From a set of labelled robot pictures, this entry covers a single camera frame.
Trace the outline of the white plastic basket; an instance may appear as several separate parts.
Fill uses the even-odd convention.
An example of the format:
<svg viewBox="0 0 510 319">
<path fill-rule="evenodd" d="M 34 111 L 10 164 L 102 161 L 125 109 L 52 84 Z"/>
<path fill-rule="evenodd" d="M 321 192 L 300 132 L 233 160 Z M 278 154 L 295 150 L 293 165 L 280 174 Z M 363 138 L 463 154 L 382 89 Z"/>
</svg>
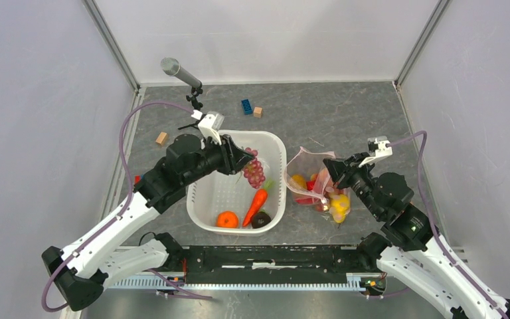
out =
<svg viewBox="0 0 510 319">
<path fill-rule="evenodd" d="M 215 171 L 188 186 L 187 213 L 197 226 L 206 231 L 219 235 L 261 236 L 281 221 L 286 209 L 287 187 L 283 179 L 286 147 L 277 135 L 266 131 L 221 130 L 220 134 L 229 135 L 240 148 L 249 147 L 258 151 L 264 175 L 267 180 L 273 181 L 262 207 L 271 221 L 258 229 L 251 226 L 235 229 L 216 226 L 218 215 L 224 211 L 232 211 L 239 221 L 248 211 L 256 190 L 241 172 L 223 175 Z"/>
</svg>

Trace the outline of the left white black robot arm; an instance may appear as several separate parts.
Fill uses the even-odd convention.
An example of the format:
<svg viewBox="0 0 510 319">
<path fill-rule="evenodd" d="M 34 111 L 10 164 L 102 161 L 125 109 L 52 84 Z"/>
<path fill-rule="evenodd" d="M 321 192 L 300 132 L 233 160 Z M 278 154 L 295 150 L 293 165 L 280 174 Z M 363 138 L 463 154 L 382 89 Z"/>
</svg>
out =
<svg viewBox="0 0 510 319">
<path fill-rule="evenodd" d="M 41 294 L 42 309 L 79 311 L 127 276 L 161 266 L 177 269 L 181 251 L 161 239 L 151 240 L 144 250 L 115 251 L 139 228 L 184 198 L 189 185 L 213 172 L 235 175 L 254 158 L 228 134 L 202 140 L 193 136 L 190 142 L 179 136 L 107 217 L 64 248 L 50 246 L 42 253 L 49 275 Z"/>
</svg>

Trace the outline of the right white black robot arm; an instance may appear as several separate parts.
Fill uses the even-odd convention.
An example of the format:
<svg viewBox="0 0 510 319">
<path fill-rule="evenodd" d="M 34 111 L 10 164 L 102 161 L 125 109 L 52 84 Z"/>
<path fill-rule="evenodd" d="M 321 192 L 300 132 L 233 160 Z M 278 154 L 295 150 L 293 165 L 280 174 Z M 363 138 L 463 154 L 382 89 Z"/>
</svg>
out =
<svg viewBox="0 0 510 319">
<path fill-rule="evenodd" d="M 365 271 L 393 275 L 446 318 L 510 318 L 510 299 L 485 285 L 457 256 L 429 217 L 415 207 L 403 175 L 371 174 L 365 153 L 323 161 L 339 189 L 351 189 L 372 216 L 383 223 L 357 247 Z"/>
</svg>

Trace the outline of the strawberry bunch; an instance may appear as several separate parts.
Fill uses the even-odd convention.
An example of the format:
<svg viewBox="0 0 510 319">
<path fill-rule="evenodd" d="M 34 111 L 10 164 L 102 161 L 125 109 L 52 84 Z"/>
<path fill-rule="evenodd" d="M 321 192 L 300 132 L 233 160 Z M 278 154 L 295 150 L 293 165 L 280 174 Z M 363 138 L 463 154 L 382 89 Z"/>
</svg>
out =
<svg viewBox="0 0 510 319">
<path fill-rule="evenodd" d="M 330 207 L 330 201 L 335 195 L 339 195 L 339 190 L 336 189 L 333 182 L 329 180 L 323 189 L 324 200 L 316 197 L 308 197 L 306 202 L 307 204 L 313 204 L 315 210 L 318 212 L 327 212 Z"/>
</svg>

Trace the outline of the clear zip top bag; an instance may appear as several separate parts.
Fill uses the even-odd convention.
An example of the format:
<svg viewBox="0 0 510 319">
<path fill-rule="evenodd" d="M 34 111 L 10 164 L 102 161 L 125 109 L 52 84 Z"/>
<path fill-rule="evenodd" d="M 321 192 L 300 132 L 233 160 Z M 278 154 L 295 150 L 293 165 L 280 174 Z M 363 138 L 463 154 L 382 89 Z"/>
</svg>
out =
<svg viewBox="0 0 510 319">
<path fill-rule="evenodd" d="M 287 163 L 286 168 L 283 170 L 282 174 L 283 180 L 286 183 L 286 187 L 291 191 L 293 198 L 295 196 L 299 197 L 304 196 L 304 197 L 316 197 L 318 199 L 324 200 L 323 189 L 325 188 L 325 184 L 331 179 L 327 169 L 323 164 L 323 160 L 326 158 L 336 159 L 337 156 L 335 152 L 332 151 L 311 152 L 304 147 L 299 148 L 298 153 Z M 315 181 L 310 181 L 309 179 L 311 175 L 315 173 L 318 174 L 317 179 Z M 306 179 L 307 190 L 304 191 L 295 188 L 295 185 L 291 180 L 291 176 L 295 174 L 304 176 L 304 178 Z M 339 194 L 343 193 L 347 195 L 351 200 L 349 191 L 341 189 L 338 190 Z"/>
</svg>

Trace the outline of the purple grapes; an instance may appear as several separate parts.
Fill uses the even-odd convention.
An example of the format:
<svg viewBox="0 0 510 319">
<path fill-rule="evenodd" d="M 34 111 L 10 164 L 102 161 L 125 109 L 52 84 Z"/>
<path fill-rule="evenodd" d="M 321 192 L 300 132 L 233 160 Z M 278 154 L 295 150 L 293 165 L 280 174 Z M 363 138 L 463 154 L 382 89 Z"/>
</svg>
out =
<svg viewBox="0 0 510 319">
<path fill-rule="evenodd" d="M 251 187 L 259 189 L 263 186 L 266 177 L 264 175 L 263 165 L 258 159 L 258 151 L 252 148 L 245 148 L 244 150 L 252 154 L 254 159 L 243 168 L 243 176 L 247 179 Z"/>
</svg>

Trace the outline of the yellow pear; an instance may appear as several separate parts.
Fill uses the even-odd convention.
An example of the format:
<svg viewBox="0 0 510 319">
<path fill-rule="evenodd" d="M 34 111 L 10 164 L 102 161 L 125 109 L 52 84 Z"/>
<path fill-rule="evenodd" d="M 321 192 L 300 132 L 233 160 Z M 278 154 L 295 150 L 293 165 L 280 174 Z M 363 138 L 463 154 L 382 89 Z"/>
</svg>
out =
<svg viewBox="0 0 510 319">
<path fill-rule="evenodd" d="M 344 222 L 346 216 L 351 209 L 351 201 L 349 197 L 343 193 L 330 194 L 329 198 L 329 213 L 331 214 L 334 222 L 340 224 Z"/>
</svg>

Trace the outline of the red bell pepper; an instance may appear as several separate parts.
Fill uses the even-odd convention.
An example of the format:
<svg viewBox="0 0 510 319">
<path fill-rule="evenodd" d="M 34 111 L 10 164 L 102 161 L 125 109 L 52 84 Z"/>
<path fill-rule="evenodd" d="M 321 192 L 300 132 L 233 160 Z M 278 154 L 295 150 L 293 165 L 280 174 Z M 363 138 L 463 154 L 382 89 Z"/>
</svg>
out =
<svg viewBox="0 0 510 319">
<path fill-rule="evenodd" d="M 315 204 L 315 198 L 314 197 L 304 197 L 304 196 L 295 196 L 294 201 L 298 205 L 314 205 Z"/>
</svg>

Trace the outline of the brown kiwi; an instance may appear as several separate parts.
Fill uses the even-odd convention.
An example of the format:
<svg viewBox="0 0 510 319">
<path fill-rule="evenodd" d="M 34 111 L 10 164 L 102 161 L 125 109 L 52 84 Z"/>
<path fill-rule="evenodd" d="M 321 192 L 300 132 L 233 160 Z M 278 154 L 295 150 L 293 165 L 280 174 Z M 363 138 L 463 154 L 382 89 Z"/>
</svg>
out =
<svg viewBox="0 0 510 319">
<path fill-rule="evenodd" d="M 306 179 L 304 176 L 295 174 L 291 176 L 291 180 L 294 183 L 296 189 L 304 191 L 307 190 Z"/>
</svg>

